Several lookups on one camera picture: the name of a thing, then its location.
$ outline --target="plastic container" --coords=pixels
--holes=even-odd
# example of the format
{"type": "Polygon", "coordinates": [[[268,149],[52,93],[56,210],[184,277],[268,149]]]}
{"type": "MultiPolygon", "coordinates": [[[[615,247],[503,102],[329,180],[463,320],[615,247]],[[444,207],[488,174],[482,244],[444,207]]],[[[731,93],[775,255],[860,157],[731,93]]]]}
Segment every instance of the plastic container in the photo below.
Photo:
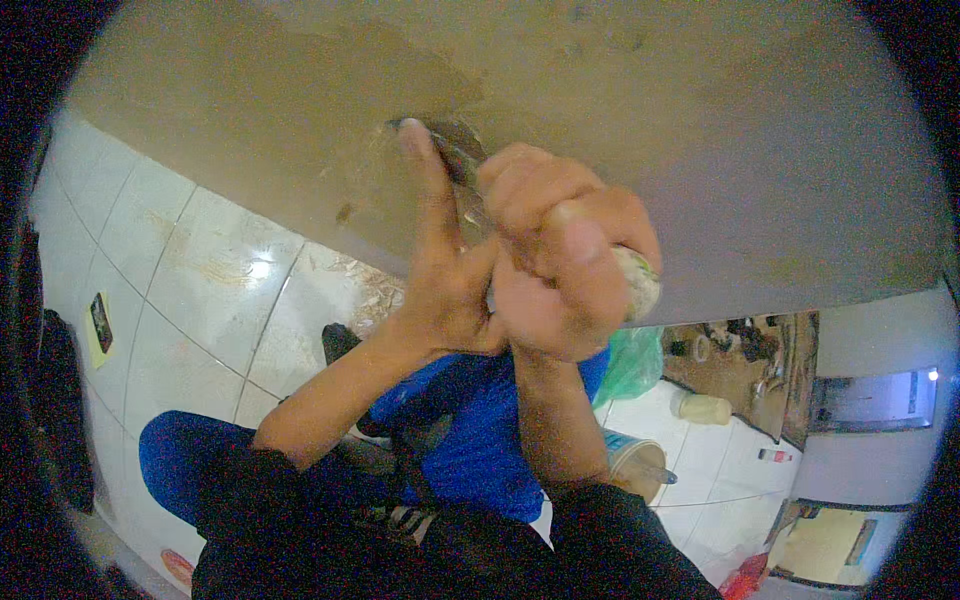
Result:
{"type": "Polygon", "coordinates": [[[650,502],[662,484],[676,483],[677,476],[666,469],[666,455],[659,444],[610,429],[603,431],[614,485],[650,502]]]}
{"type": "Polygon", "coordinates": [[[680,418],[702,425],[726,425],[733,407],[724,398],[691,394],[680,402],[680,418]]]}

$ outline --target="red object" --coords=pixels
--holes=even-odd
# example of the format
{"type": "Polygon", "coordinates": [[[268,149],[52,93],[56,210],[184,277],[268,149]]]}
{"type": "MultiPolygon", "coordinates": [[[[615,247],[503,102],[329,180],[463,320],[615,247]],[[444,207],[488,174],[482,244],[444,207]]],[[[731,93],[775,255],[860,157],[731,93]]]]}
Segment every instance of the red object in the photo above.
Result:
{"type": "Polygon", "coordinates": [[[720,586],[720,595],[724,600],[742,600],[749,598],[760,589],[760,584],[767,578],[767,554],[752,556],[730,574],[727,581],[720,586]]]}

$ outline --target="fingernail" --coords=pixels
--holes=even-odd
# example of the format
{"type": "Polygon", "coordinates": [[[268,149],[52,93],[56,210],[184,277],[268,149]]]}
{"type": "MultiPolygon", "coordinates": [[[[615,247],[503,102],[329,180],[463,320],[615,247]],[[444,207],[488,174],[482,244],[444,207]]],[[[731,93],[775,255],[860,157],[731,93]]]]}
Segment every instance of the fingernail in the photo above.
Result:
{"type": "Polygon", "coordinates": [[[607,235],[595,222],[576,219],[564,229],[564,245],[574,261],[588,264],[596,260],[608,246],[607,235]]]}
{"type": "Polygon", "coordinates": [[[400,143],[403,144],[403,151],[407,155],[419,157],[426,154],[422,147],[425,138],[421,133],[423,131],[425,131],[425,128],[417,119],[403,119],[400,121],[400,143]]]}

